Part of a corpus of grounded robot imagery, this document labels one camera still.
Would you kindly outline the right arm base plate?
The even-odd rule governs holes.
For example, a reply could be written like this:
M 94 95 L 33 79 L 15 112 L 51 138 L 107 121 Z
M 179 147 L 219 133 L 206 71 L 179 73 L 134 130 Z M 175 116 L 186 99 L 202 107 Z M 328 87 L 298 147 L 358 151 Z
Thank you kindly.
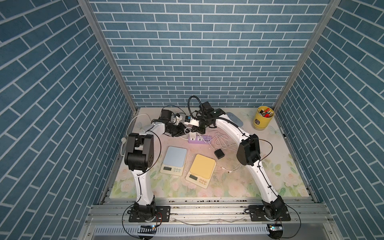
M 270 207 L 266 207 L 264 205 L 249 205 L 244 212 L 250 215 L 252 222 L 288 222 L 291 220 L 291 216 L 286 205 L 284 205 L 281 210 L 278 210 L 277 212 L 274 212 Z

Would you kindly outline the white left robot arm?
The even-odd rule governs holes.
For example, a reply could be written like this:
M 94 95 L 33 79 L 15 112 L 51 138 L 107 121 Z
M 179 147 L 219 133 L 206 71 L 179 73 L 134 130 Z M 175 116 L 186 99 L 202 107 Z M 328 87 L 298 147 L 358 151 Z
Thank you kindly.
M 120 154 L 124 163 L 134 175 L 137 200 L 132 211 L 140 215 L 154 216 L 156 213 L 155 195 L 151 188 L 148 172 L 156 164 L 155 138 L 164 133 L 171 137 L 180 137 L 187 133 L 186 125 L 191 117 L 186 114 L 174 114 L 162 110 L 158 119 L 151 120 L 139 133 L 130 133 L 122 138 Z

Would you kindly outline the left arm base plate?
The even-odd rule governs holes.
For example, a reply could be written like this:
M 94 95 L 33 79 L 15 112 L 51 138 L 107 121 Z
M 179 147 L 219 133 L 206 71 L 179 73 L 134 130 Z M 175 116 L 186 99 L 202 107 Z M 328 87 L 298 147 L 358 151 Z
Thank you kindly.
M 134 205 L 129 211 L 130 223 L 144 223 L 144 222 L 156 222 L 157 218 L 159 222 L 169 222 L 171 207 L 170 206 L 141 206 Z

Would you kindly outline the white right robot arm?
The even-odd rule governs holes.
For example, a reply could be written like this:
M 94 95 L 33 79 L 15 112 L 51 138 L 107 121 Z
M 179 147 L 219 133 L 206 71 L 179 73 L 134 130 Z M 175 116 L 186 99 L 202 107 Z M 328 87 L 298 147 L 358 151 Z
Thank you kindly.
M 284 211 L 285 203 L 276 193 L 262 165 L 261 139 L 255 134 L 244 132 L 222 109 L 213 109 L 208 102 L 200 102 L 196 114 L 191 110 L 190 101 L 187 102 L 187 108 L 191 118 L 199 122 L 199 127 L 205 129 L 213 125 L 222 129 L 238 144 L 237 159 L 250 171 L 260 190 L 266 218 L 271 221 L 278 219 Z

